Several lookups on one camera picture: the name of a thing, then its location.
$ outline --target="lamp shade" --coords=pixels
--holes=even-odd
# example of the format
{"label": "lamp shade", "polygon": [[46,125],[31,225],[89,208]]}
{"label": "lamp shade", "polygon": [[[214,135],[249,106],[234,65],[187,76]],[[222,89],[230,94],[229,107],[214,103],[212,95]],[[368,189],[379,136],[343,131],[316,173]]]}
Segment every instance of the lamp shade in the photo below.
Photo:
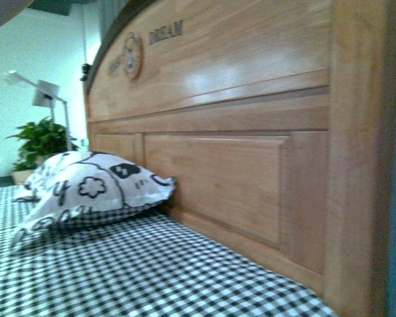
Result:
{"label": "lamp shade", "polygon": [[0,26],[17,16],[33,0],[0,0]]}

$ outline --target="white pillow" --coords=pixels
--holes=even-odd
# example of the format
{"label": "white pillow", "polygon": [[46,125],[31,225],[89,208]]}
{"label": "white pillow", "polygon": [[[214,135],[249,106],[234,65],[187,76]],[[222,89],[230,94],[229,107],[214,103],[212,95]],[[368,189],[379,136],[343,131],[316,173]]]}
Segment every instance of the white pillow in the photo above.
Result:
{"label": "white pillow", "polygon": [[119,221],[167,200],[175,189],[173,178],[163,180],[149,170],[108,153],[70,153],[57,165],[49,158],[31,183],[27,197],[40,199],[16,228],[11,247],[25,236],[53,226],[80,228]]}

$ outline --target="black and white checkered sheet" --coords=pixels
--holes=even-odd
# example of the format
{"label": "black and white checkered sheet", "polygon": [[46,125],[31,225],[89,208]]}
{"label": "black and white checkered sheet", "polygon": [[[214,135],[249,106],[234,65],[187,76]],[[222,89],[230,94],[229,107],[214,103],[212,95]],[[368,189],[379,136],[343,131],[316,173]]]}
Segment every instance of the black and white checkered sheet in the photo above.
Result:
{"label": "black and white checkered sheet", "polygon": [[157,211],[49,231],[11,252],[28,211],[0,205],[0,316],[337,316],[305,286]]}
{"label": "black and white checkered sheet", "polygon": [[0,187],[0,205],[11,203],[19,186]]}

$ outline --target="wooden headboard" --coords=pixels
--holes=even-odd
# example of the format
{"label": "wooden headboard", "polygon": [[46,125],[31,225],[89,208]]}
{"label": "wooden headboard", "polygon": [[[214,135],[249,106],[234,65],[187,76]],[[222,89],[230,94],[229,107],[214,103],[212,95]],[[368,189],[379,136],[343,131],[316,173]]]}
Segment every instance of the wooden headboard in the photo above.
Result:
{"label": "wooden headboard", "polygon": [[385,314],[396,0],[131,0],[85,92],[90,149],[175,176],[177,221]]}

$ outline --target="dark wood trim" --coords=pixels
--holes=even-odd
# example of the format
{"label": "dark wood trim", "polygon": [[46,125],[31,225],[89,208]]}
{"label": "dark wood trim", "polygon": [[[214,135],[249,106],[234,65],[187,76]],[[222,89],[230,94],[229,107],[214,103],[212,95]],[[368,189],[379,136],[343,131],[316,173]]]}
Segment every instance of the dark wood trim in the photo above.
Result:
{"label": "dark wood trim", "polygon": [[107,31],[106,36],[102,39],[102,43],[98,53],[94,59],[91,70],[88,74],[86,93],[90,93],[92,82],[94,81],[97,70],[104,59],[110,46],[113,44],[117,35],[128,25],[139,13],[152,5],[157,0],[130,0],[114,20],[112,26]]}
{"label": "dark wood trim", "polygon": [[80,81],[86,81],[88,79],[88,74],[90,73],[91,70],[91,65],[90,64],[83,64],[82,65],[82,77],[79,79]]}

